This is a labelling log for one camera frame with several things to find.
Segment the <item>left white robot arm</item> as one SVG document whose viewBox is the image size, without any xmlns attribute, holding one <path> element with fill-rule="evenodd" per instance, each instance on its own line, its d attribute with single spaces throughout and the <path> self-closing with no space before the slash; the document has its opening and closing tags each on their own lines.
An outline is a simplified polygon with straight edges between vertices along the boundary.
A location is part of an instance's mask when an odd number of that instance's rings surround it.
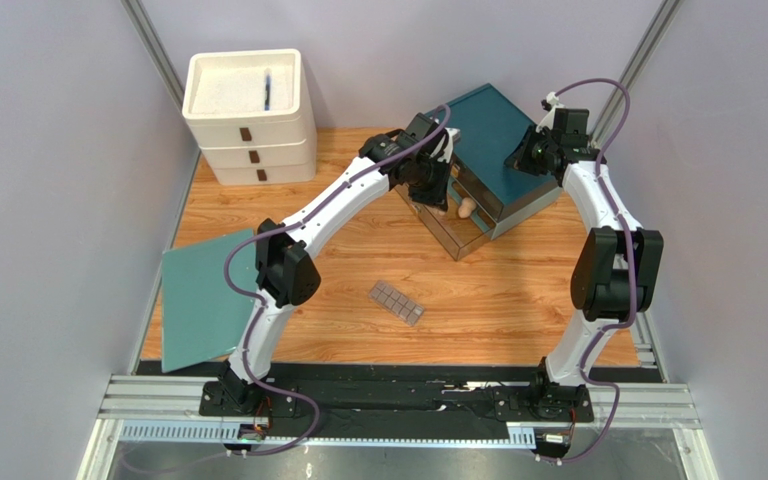
<svg viewBox="0 0 768 480">
<path fill-rule="evenodd" d="M 235 351 L 217 380 L 205 384 L 203 416 L 250 416 L 265 404 L 265 378 L 294 311 L 321 285 L 316 257 L 349 220 L 399 185 L 427 205 L 445 202 L 458 132 L 442 105 L 417 114 L 404 129 L 369 138 L 344 172 L 297 213 L 264 220 L 253 237 L 228 254 L 226 284 L 254 301 Z"/>
</svg>

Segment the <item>white three-drawer organizer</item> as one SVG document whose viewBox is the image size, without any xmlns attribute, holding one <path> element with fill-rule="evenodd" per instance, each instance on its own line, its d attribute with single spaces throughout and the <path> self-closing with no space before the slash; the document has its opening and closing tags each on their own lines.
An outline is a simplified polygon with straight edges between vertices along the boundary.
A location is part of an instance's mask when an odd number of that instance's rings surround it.
<svg viewBox="0 0 768 480">
<path fill-rule="evenodd" d="M 267 68 L 270 111 L 263 109 Z M 297 49 L 192 56 L 181 113 L 223 186 L 301 183 L 316 175 L 316 124 Z"/>
</svg>

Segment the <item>teal drawer cabinet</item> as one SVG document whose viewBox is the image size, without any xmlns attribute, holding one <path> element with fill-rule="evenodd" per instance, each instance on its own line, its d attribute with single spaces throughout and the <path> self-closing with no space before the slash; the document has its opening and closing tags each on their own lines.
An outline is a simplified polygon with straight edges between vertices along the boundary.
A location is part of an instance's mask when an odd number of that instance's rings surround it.
<svg viewBox="0 0 768 480">
<path fill-rule="evenodd" d="M 504 165 L 526 131 L 535 123 L 491 84 L 475 88 L 446 102 L 451 110 L 448 126 L 460 130 L 457 159 L 470 163 L 500 162 L 505 169 L 508 215 L 497 223 L 493 239 L 513 229 L 560 195 L 551 175 L 535 176 Z"/>
</svg>

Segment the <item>blue pen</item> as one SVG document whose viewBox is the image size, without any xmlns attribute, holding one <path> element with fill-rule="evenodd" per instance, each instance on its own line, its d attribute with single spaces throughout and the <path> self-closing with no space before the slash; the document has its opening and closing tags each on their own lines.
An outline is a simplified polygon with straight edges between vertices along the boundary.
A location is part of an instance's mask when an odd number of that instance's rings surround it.
<svg viewBox="0 0 768 480">
<path fill-rule="evenodd" d="M 263 102 L 263 109 L 265 111 L 270 111 L 271 110 L 272 83 L 273 83 L 272 70 L 270 68 L 267 68 L 265 70 L 265 80 L 264 80 L 264 102 Z"/>
</svg>

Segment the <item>teal board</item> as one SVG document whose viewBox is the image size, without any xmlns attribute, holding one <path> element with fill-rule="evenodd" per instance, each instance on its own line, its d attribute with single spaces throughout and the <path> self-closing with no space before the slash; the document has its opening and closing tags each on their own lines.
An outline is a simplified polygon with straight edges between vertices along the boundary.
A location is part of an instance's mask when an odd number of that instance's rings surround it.
<svg viewBox="0 0 768 480">
<path fill-rule="evenodd" d="M 161 371 L 174 372 L 226 356 L 239 344 L 254 299 L 224 277 L 231 251 L 250 229 L 166 251 L 161 263 Z"/>
</svg>

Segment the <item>clear drawer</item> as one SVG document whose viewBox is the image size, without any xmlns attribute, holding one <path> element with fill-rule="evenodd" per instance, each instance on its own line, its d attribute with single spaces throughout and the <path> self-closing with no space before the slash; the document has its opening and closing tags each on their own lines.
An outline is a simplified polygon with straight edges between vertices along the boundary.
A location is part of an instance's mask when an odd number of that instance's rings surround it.
<svg viewBox="0 0 768 480">
<path fill-rule="evenodd" d="M 508 215 L 506 177 L 502 163 L 470 163 L 464 159 L 456 159 L 453 175 L 493 219 L 501 220 Z"/>
<path fill-rule="evenodd" d="M 497 223 L 476 202 L 477 208 L 469 218 L 458 217 L 459 204 L 464 198 L 472 197 L 457 180 L 449 180 L 447 213 L 434 213 L 425 205 L 413 203 L 406 186 L 397 186 L 395 191 L 455 261 L 464 259 L 492 240 Z"/>
</svg>

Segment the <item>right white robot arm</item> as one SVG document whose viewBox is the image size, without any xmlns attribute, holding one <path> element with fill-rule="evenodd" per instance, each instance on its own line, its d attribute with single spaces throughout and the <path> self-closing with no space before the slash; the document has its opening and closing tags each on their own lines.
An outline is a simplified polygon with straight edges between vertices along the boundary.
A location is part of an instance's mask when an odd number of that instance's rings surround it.
<svg viewBox="0 0 768 480">
<path fill-rule="evenodd" d="M 602 151 L 586 133 L 588 110 L 550 101 L 543 108 L 544 118 L 526 131 L 506 164 L 554 176 L 587 230 L 571 277 L 573 316 L 523 401 L 535 417 L 555 420 L 584 407 L 590 370 L 608 340 L 649 308 L 664 239 L 644 228 L 619 198 Z"/>
</svg>

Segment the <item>eyeshadow palette clear case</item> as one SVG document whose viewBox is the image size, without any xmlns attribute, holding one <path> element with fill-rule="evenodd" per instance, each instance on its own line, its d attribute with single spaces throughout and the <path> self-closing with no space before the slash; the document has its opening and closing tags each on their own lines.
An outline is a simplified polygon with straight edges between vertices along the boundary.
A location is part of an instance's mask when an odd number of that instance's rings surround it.
<svg viewBox="0 0 768 480">
<path fill-rule="evenodd" d="M 368 293 L 369 299 L 408 326 L 415 326 L 425 308 L 390 283 L 379 280 Z"/>
</svg>

